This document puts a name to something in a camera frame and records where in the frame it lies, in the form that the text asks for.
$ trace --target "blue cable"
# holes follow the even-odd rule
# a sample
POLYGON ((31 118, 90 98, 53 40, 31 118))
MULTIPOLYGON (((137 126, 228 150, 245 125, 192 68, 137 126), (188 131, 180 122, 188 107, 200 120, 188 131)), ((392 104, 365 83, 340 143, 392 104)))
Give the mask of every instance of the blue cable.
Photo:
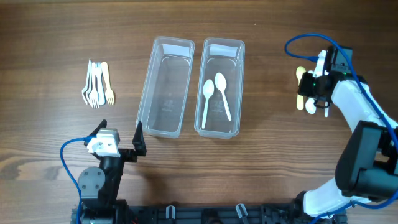
POLYGON ((76 213, 76 224, 80 224, 80 209, 81 209, 81 190, 79 188, 79 185, 77 184, 77 181, 75 180, 75 178, 72 176, 72 174, 70 173, 67 164, 65 163, 65 160, 63 159, 63 149, 70 143, 72 142, 77 142, 77 141, 90 141, 91 138, 94 136, 87 136, 85 138, 75 138, 75 139, 71 139, 65 143, 63 143, 63 145, 61 146, 61 150, 60 150, 60 157, 61 157, 61 162, 63 164, 63 167, 65 168, 65 170, 67 171, 69 177, 71 178, 71 180, 73 181, 73 183, 75 184, 77 191, 79 192, 79 206, 77 208, 77 213, 76 213))
MULTIPOLYGON (((361 90, 361 93, 364 95, 365 99, 367 99, 367 101, 370 103, 370 105, 371 105, 372 108, 375 110, 375 112, 377 113, 377 115, 380 117, 380 119, 381 119, 381 120, 383 121, 383 123, 386 125, 386 128, 387 128, 387 130, 388 130, 388 133, 390 134, 391 139, 392 139, 392 142, 394 143, 395 149, 396 149, 396 151, 397 151, 397 153, 398 153, 398 139, 397 139, 397 136, 396 136, 396 134, 395 134, 395 132, 394 132, 392 126, 390 125, 390 123, 388 122, 388 120, 386 119, 386 117, 383 115, 383 113, 380 111, 380 109, 376 106, 375 102, 373 102, 373 100, 371 99, 371 97, 366 93, 366 90, 363 88, 363 86, 362 86, 362 84, 361 84, 361 82, 360 82, 358 76, 356 75, 356 72, 355 72, 355 69, 354 69, 353 64, 351 63, 351 60, 349 59, 349 57, 348 57, 348 55, 346 54, 346 52, 337 44, 336 41, 334 41, 334 40, 331 39, 330 37, 328 37, 328 36, 326 36, 326 35, 323 35, 323 34, 317 34, 317 33, 302 34, 302 35, 298 35, 298 36, 296 36, 296 37, 293 37, 293 38, 291 38, 290 40, 288 40, 288 41, 286 42, 286 44, 285 44, 285 52, 286 52, 289 56, 296 57, 296 58, 307 59, 307 60, 309 60, 309 61, 311 61, 311 62, 317 63, 318 57, 316 57, 316 56, 309 57, 309 56, 295 55, 295 54, 290 53, 290 52, 287 50, 287 46, 288 46, 291 42, 293 42, 293 41, 295 41, 295 40, 298 40, 298 39, 301 39, 301 38, 304 38, 304 37, 319 37, 319 38, 325 39, 325 40, 329 41, 330 43, 332 43, 332 44, 340 51, 340 53, 341 53, 341 54, 344 56, 344 58, 346 59, 347 64, 348 64, 348 66, 349 66, 349 69, 351 70, 351 73, 352 73, 352 75, 353 75, 353 77, 354 77, 354 79, 355 79, 356 84, 358 85, 359 89, 361 90)), ((369 209, 381 209, 381 208, 384 208, 384 207, 390 205, 390 204, 391 204, 392 202, 394 202, 397 198, 398 198, 398 190, 395 191, 395 193, 392 195, 392 197, 391 197, 390 199, 386 200, 385 202, 383 202, 383 203, 381 203, 381 204, 379 204, 379 205, 367 205, 367 204, 364 204, 364 203, 361 203, 361 202, 352 200, 352 201, 350 201, 350 203, 347 203, 346 205, 342 206, 341 208, 339 208, 339 209, 337 209, 337 210, 335 210, 335 211, 326 212, 326 213, 323 213, 323 214, 321 214, 321 215, 315 217, 309 224, 315 224, 315 223, 316 223, 320 218, 322 218, 322 217, 329 217, 330 215, 334 215, 334 214, 340 213, 340 212, 346 210, 347 208, 350 208, 351 206, 355 206, 355 205, 359 205, 359 206, 362 206, 362 207, 364 207, 364 208, 369 208, 369 209)))

